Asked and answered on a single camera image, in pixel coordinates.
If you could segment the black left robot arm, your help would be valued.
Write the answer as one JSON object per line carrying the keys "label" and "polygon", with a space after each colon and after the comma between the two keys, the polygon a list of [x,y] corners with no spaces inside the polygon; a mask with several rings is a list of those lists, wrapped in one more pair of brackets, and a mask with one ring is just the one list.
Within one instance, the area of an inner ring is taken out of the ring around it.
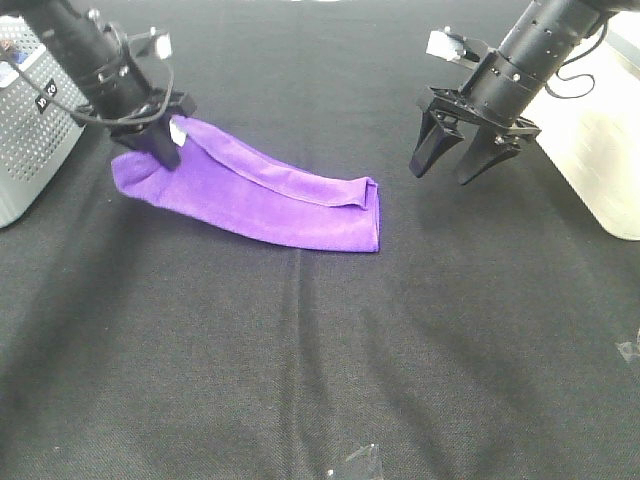
{"label": "black left robot arm", "polygon": [[154,86],[134,59],[126,34],[71,1],[3,1],[1,11],[25,21],[88,101],[68,110],[72,118],[106,127],[114,141],[152,155],[170,171],[179,166],[170,120],[174,114],[190,115],[195,105],[174,89],[170,65],[167,84]]}

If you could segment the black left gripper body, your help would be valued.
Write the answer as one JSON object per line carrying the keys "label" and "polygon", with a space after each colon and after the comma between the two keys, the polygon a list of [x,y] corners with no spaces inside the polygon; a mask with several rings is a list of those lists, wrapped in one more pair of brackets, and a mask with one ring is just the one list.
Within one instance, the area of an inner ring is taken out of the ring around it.
{"label": "black left gripper body", "polygon": [[195,101],[186,92],[173,90],[169,95],[166,106],[163,102],[167,90],[154,88],[148,103],[128,121],[130,125],[114,127],[110,133],[112,140],[113,132],[147,132],[147,128],[154,122],[164,121],[168,124],[174,115],[188,117],[195,112]]}

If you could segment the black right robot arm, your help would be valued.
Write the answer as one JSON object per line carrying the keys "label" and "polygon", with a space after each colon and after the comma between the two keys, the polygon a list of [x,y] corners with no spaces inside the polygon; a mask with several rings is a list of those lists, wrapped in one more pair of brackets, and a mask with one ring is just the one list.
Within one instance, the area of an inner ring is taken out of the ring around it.
{"label": "black right robot arm", "polygon": [[524,110],[563,66],[572,51],[636,1],[533,1],[500,45],[457,34],[449,28],[429,34],[426,52],[470,70],[457,89],[429,87],[419,101],[422,121],[409,168],[422,177],[447,151],[463,141],[459,123],[477,126],[473,141],[455,169],[466,185],[494,166],[517,156],[523,142],[540,129]]}

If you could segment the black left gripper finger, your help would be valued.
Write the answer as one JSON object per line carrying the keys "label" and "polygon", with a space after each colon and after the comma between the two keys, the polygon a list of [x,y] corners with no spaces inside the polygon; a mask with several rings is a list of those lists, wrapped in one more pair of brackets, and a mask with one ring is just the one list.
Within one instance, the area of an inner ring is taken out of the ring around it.
{"label": "black left gripper finger", "polygon": [[175,170],[180,165],[180,155],[176,150],[168,124],[154,122],[147,128],[149,152],[167,170]]}
{"label": "black left gripper finger", "polygon": [[156,160],[158,140],[154,132],[113,132],[112,140],[132,151],[146,153]]}

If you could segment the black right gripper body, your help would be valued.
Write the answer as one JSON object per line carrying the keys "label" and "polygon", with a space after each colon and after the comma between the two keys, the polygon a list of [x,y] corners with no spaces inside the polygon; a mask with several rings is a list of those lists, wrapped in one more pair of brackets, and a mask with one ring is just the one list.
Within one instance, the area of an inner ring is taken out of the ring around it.
{"label": "black right gripper body", "polygon": [[522,116],[500,119],[488,106],[474,105],[456,89],[427,87],[418,97],[417,105],[424,113],[439,115],[445,123],[458,121],[488,129],[494,136],[534,140],[541,129]]}

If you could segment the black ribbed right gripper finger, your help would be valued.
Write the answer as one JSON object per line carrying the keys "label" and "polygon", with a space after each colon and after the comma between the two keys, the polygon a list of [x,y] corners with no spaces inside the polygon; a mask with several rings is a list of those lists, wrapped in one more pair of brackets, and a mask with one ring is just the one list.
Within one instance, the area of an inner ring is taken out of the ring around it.
{"label": "black ribbed right gripper finger", "polygon": [[521,150],[517,141],[509,141],[493,130],[480,127],[455,168],[456,179],[460,185],[466,185],[490,168],[517,156]]}
{"label": "black ribbed right gripper finger", "polygon": [[409,163],[410,171],[416,178],[423,177],[442,155],[462,140],[456,117],[438,110],[425,111]]}

